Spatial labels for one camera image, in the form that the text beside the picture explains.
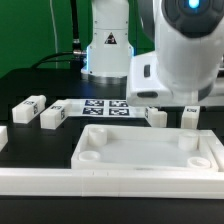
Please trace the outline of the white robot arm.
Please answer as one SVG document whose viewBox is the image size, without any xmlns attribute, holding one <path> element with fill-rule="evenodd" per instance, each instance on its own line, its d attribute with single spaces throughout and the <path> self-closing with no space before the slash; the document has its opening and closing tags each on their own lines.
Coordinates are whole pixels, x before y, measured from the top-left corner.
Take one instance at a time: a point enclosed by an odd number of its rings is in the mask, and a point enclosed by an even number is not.
<svg viewBox="0 0 224 224">
<path fill-rule="evenodd" d="M 155 50 L 136 56 L 128 0 L 91 0 L 93 38 L 83 77 L 127 82 L 131 106 L 224 106 L 224 0 L 137 0 Z"/>
</svg>

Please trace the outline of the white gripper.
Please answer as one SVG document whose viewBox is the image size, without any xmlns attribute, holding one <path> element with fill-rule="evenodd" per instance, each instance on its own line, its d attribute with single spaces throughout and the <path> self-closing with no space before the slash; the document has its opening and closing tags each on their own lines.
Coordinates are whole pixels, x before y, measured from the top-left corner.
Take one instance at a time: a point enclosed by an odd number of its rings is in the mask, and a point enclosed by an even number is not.
<svg viewBox="0 0 224 224">
<path fill-rule="evenodd" d="M 131 60 L 126 99 L 129 105 L 138 107 L 224 106 L 224 77 L 204 90 L 171 90 L 159 80 L 156 54 L 146 53 Z"/>
</svg>

